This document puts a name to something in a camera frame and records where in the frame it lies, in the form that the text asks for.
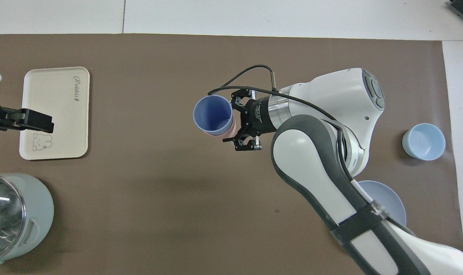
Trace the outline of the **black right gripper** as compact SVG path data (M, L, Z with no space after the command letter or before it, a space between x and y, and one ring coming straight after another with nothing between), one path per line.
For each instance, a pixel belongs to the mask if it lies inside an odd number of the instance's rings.
M244 105L242 100L250 100ZM239 89L231 93L230 104L233 110L247 115L246 122L249 128L240 128L237 133L223 142L232 142L235 151L259 151L262 149L259 136L275 132L275 127L269 115L269 96L256 100L256 91L253 89Z

